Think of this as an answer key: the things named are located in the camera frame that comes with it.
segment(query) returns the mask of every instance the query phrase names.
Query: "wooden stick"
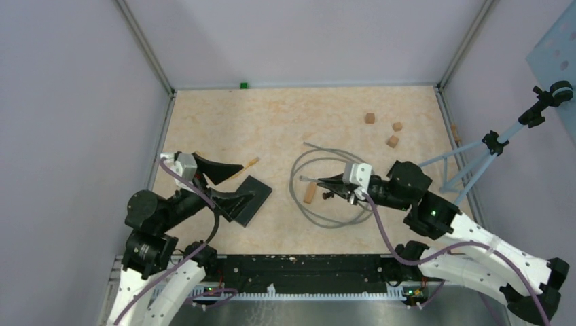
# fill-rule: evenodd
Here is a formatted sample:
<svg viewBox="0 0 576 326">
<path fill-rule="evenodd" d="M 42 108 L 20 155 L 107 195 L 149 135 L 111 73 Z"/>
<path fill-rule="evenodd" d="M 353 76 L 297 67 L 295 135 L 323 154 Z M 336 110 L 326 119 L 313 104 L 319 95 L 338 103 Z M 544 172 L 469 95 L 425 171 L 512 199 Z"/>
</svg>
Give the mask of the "wooden stick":
<svg viewBox="0 0 576 326">
<path fill-rule="evenodd" d="M 241 175 L 242 172 L 244 172 L 244 171 L 245 171 L 247 168 L 249 168 L 250 166 L 258 163 L 258 161 L 260 161 L 260 158 L 258 158 L 258 157 L 254 158 L 252 161 L 248 162 L 248 164 L 246 164 L 246 166 L 245 166 L 242 170 L 238 171 L 235 175 L 233 175 L 233 176 L 231 176 L 230 178 L 228 178 L 228 180 L 232 180 L 232 179 L 236 178 L 237 176 Z"/>
<path fill-rule="evenodd" d="M 304 202 L 306 204 L 312 204 L 312 199 L 314 198 L 315 193 L 316 193 L 316 183 L 310 182 L 310 184 L 308 184 L 308 189 L 306 190 L 306 195 L 304 195 Z"/>
</svg>

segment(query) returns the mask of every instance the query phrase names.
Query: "metal frame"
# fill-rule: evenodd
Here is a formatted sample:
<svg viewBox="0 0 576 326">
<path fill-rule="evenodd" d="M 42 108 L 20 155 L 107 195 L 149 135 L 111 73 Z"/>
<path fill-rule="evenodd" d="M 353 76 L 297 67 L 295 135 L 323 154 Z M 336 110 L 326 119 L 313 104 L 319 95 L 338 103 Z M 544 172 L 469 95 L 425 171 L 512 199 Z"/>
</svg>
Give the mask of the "metal frame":
<svg viewBox="0 0 576 326">
<path fill-rule="evenodd" d="M 170 119 L 172 116 L 172 112 L 174 109 L 174 104 L 177 96 L 177 91 L 172 87 L 170 81 L 168 80 L 160 62 L 156 58 L 154 51 L 152 50 L 150 44 L 148 43 L 144 32 L 141 30 L 137 19 L 132 14 L 130 7 L 128 6 L 126 0 L 113 0 L 113 2 L 117 5 L 117 8 L 122 13 L 122 17 L 126 22 L 127 27 L 130 29 L 134 40 L 136 41 L 138 47 L 141 49 L 144 57 L 147 59 L 150 68 L 158 78 L 159 82 L 162 84 L 166 92 L 170 95 L 170 99 L 168 105 L 166 107 L 166 115 L 164 117 L 164 121 L 162 124 L 162 129 L 160 134 L 158 135 L 158 141 L 154 145 L 155 147 L 155 157 L 153 159 L 151 169 L 149 172 L 148 179 L 145 182 L 145 187 L 147 189 L 152 189 L 154 186 L 154 180 L 156 178 L 156 172 L 158 167 L 158 154 L 162 151 L 164 146 L 164 142 L 166 140 L 166 134 L 168 132 L 168 126 L 170 124 Z M 454 141 L 454 135 L 452 133 L 451 125 L 454 123 L 454 118 L 452 116 L 452 112 L 449 108 L 449 105 L 446 101 L 444 90 L 446 86 L 449 84 L 454 72 L 459 67 L 460 63 L 463 61 L 467 51 L 470 49 L 471 44 L 475 41 L 475 38 L 478 36 L 478 33 L 486 21 L 489 13 L 492 12 L 495 5 L 499 2 L 499 0 L 485 0 L 483 6 L 481 7 L 480 11 L 478 12 L 477 16 L 475 17 L 474 21 L 472 22 L 467 34 L 465 35 L 464 39 L 462 40 L 461 45 L 458 47 L 456 54 L 450 61 L 448 68 L 442 79 L 436 84 L 434 87 L 434 91 L 436 94 L 436 99 L 438 101 L 438 105 L 440 108 L 440 112 L 442 114 L 442 119 L 444 121 L 444 125 L 446 127 L 446 132 L 448 134 L 448 138 L 450 139 L 450 145 L 453 149 L 457 149 L 458 145 Z M 456 164 L 458 169 L 461 170 L 467 163 L 466 156 L 463 151 L 455 153 L 454 158 L 456 159 Z M 478 224 L 484 226 L 487 230 L 489 230 L 489 225 L 487 225 L 486 220 L 483 218 L 483 210 L 482 205 L 480 204 L 478 195 L 474 189 L 471 189 L 470 192 L 467 194 L 469 204 L 472 210 L 472 215 L 474 216 L 475 220 Z M 121 256 L 116 257 L 116 262 L 114 268 L 111 271 L 111 275 L 109 278 L 109 282 L 107 284 L 106 290 L 106 298 L 101 306 L 101 314 L 99 322 L 105 321 L 107 313 L 111 308 L 110 304 L 113 302 L 113 294 L 116 292 L 118 286 L 118 277 L 120 274 L 120 267 L 118 266 L 119 259 Z M 505 321 L 508 325 L 511 323 L 511 320 Z"/>
<path fill-rule="evenodd" d="M 113 0 L 113 2 L 116 4 L 118 10 L 120 10 L 120 12 L 122 13 L 122 17 L 124 18 L 124 21 L 128 26 L 128 29 L 130 29 L 130 32 L 132 32 L 132 36 L 134 37 L 134 40 L 136 41 L 138 47 L 142 51 L 142 54 L 150 64 L 150 68 L 152 69 L 152 71 L 162 84 L 162 86 L 164 86 L 164 89 L 168 92 L 168 94 L 173 95 L 175 90 L 170 84 L 170 81 L 168 81 L 164 69 L 162 69 L 162 66 L 160 65 L 158 59 L 156 58 L 154 51 L 152 51 L 152 47 L 148 43 L 148 40 L 146 40 L 146 36 L 144 36 L 144 32 L 138 25 L 138 22 L 136 21 L 136 18 L 132 14 L 130 7 L 126 3 L 126 0 Z"/>
<path fill-rule="evenodd" d="M 170 126 L 170 119 L 172 118 L 172 112 L 174 111 L 174 104 L 176 103 L 176 95 L 178 93 L 174 92 L 172 96 L 170 96 L 170 100 L 168 102 L 168 107 L 166 110 L 166 115 L 164 116 L 164 121 L 162 122 L 162 129 L 160 131 L 160 135 L 158 136 L 158 142 L 154 147 L 154 157 L 152 158 L 152 163 L 150 167 L 150 173 L 148 175 L 148 180 L 144 185 L 145 189 L 152 190 L 154 186 L 154 181 L 156 180 L 156 173 L 158 171 L 158 158 L 160 157 L 160 153 L 162 152 L 162 148 L 164 147 L 164 142 L 166 141 L 166 135 L 168 134 L 168 127 Z"/>
<path fill-rule="evenodd" d="M 484 0 L 484 4 L 480 8 L 478 15 L 476 15 L 476 18 L 474 18 L 474 21 L 472 22 L 470 29 L 464 36 L 462 43 L 458 47 L 458 50 L 456 51 L 454 58 L 452 58 L 452 60 L 450 61 L 448 69 L 446 69 L 446 72 L 442 76 L 442 79 L 440 80 L 440 82 L 438 82 L 438 88 L 441 91 L 444 91 L 444 89 L 452 79 L 454 72 L 456 72 L 456 70 L 458 69 L 460 63 L 468 53 L 468 50 L 470 49 L 472 43 L 476 40 L 476 37 L 478 36 L 480 29 L 482 28 L 482 26 L 484 26 L 484 23 L 488 15 L 496 7 L 496 4 L 498 2 L 499 0 Z"/>
</svg>

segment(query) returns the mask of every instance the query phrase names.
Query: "tripod leg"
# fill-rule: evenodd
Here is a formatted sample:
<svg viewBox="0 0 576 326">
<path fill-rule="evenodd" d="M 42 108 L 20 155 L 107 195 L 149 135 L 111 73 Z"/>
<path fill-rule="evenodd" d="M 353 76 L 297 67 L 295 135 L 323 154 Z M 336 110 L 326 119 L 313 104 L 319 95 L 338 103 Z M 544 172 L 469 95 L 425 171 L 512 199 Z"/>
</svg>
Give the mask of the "tripod leg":
<svg viewBox="0 0 576 326">
<path fill-rule="evenodd" d="M 456 148 L 456 149 L 453 150 L 453 151 L 449 151 L 448 153 L 444 153 L 444 154 L 442 154 L 442 155 L 440 155 L 440 156 L 436 156 L 435 158 L 431 158 L 430 160 L 427 160 L 426 162 L 420 163 L 418 166 L 422 168 L 422 167 L 424 167 L 424 166 L 426 166 L 426 165 L 429 165 L 429 164 L 432 164 L 432 163 L 434 163 L 434 162 L 440 161 L 440 160 L 443 159 L 443 158 L 449 158 L 450 156 L 456 155 L 456 154 L 460 153 L 461 151 L 465 151 L 465 150 L 467 150 L 467 149 L 471 149 L 471 148 L 473 148 L 473 147 L 480 146 L 480 145 L 482 145 L 482 142 L 481 142 L 481 141 L 475 141 L 474 143 L 470 143 L 470 144 L 468 144 L 468 145 L 464 145 L 464 146 L 462 146 L 462 147 Z"/>
<path fill-rule="evenodd" d="M 454 192 L 458 192 L 458 190 L 455 190 L 453 187 L 454 185 L 460 181 L 468 172 L 472 171 L 473 168 L 475 168 L 478 164 L 480 164 L 480 162 L 482 162 L 483 160 L 485 160 L 490 154 L 488 153 L 488 151 L 486 151 L 485 153 L 483 153 L 482 155 L 478 156 L 477 158 L 474 159 L 474 161 L 470 162 L 469 164 L 466 164 L 466 166 L 464 166 L 464 168 L 462 170 L 460 170 L 460 172 L 458 172 L 457 175 L 455 175 L 453 178 L 451 178 L 449 180 L 449 182 L 444 183 L 442 185 L 442 187 L 440 188 L 441 192 L 449 192 L 449 191 L 454 191 Z"/>
<path fill-rule="evenodd" d="M 442 188 L 446 184 L 447 178 L 448 178 L 448 158 L 444 158 L 444 173 L 442 174 L 442 186 L 440 187 L 440 190 L 442 190 Z"/>
<path fill-rule="evenodd" d="M 456 200 L 454 201 L 455 205 L 458 206 L 460 204 L 460 202 L 462 202 L 462 200 L 464 200 L 464 198 L 466 197 L 466 194 L 468 194 L 470 189 L 472 189 L 472 186 L 474 185 L 474 183 L 476 183 L 476 181 L 478 181 L 478 179 L 480 178 L 482 173 L 484 173 L 484 171 L 486 171 L 486 169 L 490 166 L 490 164 L 492 164 L 492 162 L 494 162 L 494 159 L 496 157 L 497 157 L 496 154 L 491 155 L 488 158 L 488 160 L 480 167 L 480 169 L 474 174 L 474 176 L 472 176 L 472 179 L 470 179 L 470 181 L 468 181 L 468 183 L 466 184 L 466 187 L 464 187 L 464 189 L 462 189 L 462 191 L 458 195 L 458 198 L 456 198 Z"/>
<path fill-rule="evenodd" d="M 523 127 L 524 125 L 521 125 L 519 122 L 516 122 L 498 137 L 498 142 L 500 144 L 506 143 L 512 136 L 515 135 L 515 133 L 519 132 Z"/>
</svg>

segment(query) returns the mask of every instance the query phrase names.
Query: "perforated metal panel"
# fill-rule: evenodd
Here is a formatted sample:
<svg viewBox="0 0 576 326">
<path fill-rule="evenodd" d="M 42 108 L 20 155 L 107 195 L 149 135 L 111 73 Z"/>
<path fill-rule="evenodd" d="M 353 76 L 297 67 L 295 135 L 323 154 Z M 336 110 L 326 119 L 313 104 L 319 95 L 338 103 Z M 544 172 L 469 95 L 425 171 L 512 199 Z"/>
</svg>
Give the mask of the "perforated metal panel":
<svg viewBox="0 0 576 326">
<path fill-rule="evenodd" d="M 576 1 L 526 57 L 542 88 L 568 80 L 576 88 Z M 564 127 L 576 142 L 576 100 L 556 109 Z"/>
</svg>

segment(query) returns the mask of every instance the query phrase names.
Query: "small wooden cube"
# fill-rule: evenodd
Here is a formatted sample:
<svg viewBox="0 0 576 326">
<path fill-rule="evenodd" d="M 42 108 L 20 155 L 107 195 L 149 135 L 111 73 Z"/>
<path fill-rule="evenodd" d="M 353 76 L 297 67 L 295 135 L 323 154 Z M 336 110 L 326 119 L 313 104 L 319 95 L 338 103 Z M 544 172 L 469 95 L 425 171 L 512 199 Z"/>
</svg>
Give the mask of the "small wooden cube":
<svg viewBox="0 0 576 326">
<path fill-rule="evenodd" d="M 373 124 L 376 121 L 376 116 L 374 115 L 374 113 L 366 113 L 366 116 L 364 117 L 364 122 L 367 124 Z"/>
<path fill-rule="evenodd" d="M 314 194 L 316 193 L 316 183 L 310 182 L 308 185 L 308 189 L 306 189 L 306 194 L 304 195 L 304 202 L 306 204 L 312 204 L 312 199 L 314 198 Z"/>
<path fill-rule="evenodd" d="M 401 122 L 394 122 L 394 124 L 392 125 L 392 129 L 394 129 L 394 131 L 402 130 L 402 123 Z"/>
<path fill-rule="evenodd" d="M 391 136 L 391 137 L 386 141 L 386 145 L 394 148 L 394 147 L 396 147 L 396 145 L 398 145 L 398 141 L 399 141 L 399 140 L 400 140 L 400 139 L 398 139 L 398 137 L 396 137 L 396 136 Z"/>
</svg>

